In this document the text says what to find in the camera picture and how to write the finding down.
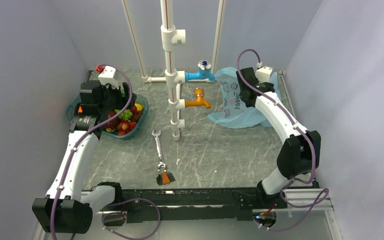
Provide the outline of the light blue plastic bag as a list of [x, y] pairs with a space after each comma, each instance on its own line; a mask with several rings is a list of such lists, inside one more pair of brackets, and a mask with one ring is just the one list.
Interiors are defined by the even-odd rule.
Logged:
[[244, 129], [261, 125], [272, 125], [256, 108], [246, 107], [240, 98], [240, 86], [236, 75], [237, 69], [225, 67], [215, 73], [215, 80], [220, 84], [223, 110], [208, 115], [209, 120], [229, 129]]

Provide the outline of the fake green grapes bunch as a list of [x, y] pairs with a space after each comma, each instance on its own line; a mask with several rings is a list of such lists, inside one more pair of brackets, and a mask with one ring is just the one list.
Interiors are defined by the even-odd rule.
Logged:
[[129, 109], [126, 109], [123, 112], [121, 112], [120, 110], [116, 109], [115, 113], [118, 114], [118, 118], [120, 120], [127, 121], [127, 122], [130, 122], [131, 121], [131, 117], [133, 116], [133, 113]]

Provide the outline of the fake dark red fruit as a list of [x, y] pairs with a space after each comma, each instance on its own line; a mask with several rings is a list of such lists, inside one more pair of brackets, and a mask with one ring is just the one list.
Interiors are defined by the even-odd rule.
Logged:
[[[116, 115], [116, 112], [114, 110], [110, 111], [106, 117], [107, 120], [111, 119], [113, 116]], [[107, 122], [104, 128], [112, 128], [112, 129], [117, 129], [117, 126], [119, 124], [120, 120], [118, 117], [112, 119], [111, 121]]]

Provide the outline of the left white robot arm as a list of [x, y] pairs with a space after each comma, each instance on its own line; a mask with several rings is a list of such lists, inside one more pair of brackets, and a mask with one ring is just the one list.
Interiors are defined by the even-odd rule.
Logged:
[[68, 143], [58, 173], [42, 198], [36, 198], [32, 211], [46, 233], [85, 234], [94, 215], [104, 207], [119, 209], [124, 203], [120, 183], [101, 182], [82, 195], [83, 179], [108, 115], [134, 105], [131, 83], [122, 85], [88, 80], [80, 86], [69, 125]]

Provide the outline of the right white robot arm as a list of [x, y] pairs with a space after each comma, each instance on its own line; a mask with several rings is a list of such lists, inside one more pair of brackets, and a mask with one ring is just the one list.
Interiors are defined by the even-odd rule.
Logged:
[[236, 71], [240, 99], [247, 107], [263, 114], [278, 134], [282, 147], [276, 159], [275, 170], [260, 182], [255, 194], [256, 203], [267, 208], [275, 201], [275, 194], [298, 176], [310, 174], [311, 182], [320, 164], [321, 135], [309, 131], [287, 110], [270, 83], [272, 70], [252, 67]]

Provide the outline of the fake orange fruit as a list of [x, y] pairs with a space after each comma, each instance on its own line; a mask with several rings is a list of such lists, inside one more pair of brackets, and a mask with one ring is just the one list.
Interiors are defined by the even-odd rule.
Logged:
[[77, 109], [77, 113], [78, 113], [78, 114], [81, 114], [82, 112], [83, 112], [82, 106], [79, 105], [79, 106], [78, 106], [78, 109]]

